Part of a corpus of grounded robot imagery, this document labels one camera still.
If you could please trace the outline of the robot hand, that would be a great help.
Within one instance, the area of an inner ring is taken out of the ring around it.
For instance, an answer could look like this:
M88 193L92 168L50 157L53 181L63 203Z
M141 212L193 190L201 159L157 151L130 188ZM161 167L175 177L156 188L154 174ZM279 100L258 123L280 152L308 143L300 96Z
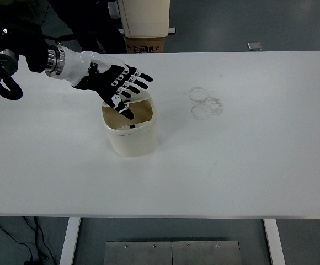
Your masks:
M74 52L65 48L65 63L57 77L79 90L95 91L106 105L125 118L134 119L123 99L148 88L153 79L137 68L114 57L91 51Z

